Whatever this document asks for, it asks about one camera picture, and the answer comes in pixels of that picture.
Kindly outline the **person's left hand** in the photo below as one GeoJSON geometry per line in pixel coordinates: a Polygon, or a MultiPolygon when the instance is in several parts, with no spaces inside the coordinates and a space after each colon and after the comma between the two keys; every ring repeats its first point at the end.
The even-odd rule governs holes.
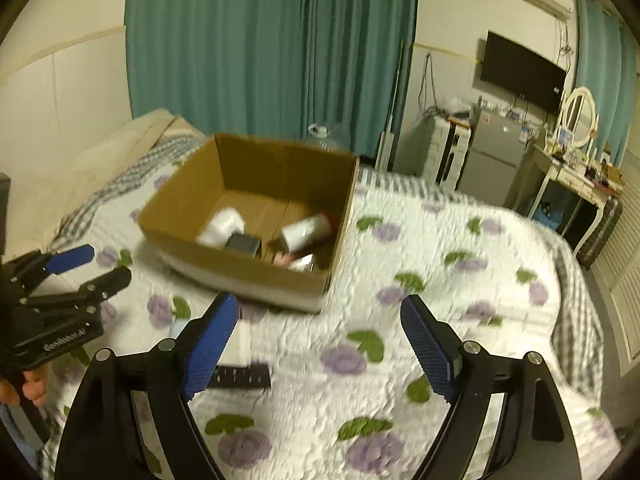
{"type": "MultiPolygon", "coordinates": [[[[24,373],[24,382],[21,385],[22,393],[35,406],[46,404],[49,370],[49,365],[43,364],[43,366],[24,373]]],[[[6,405],[21,403],[20,395],[4,378],[0,380],[0,403],[6,405]]]]}

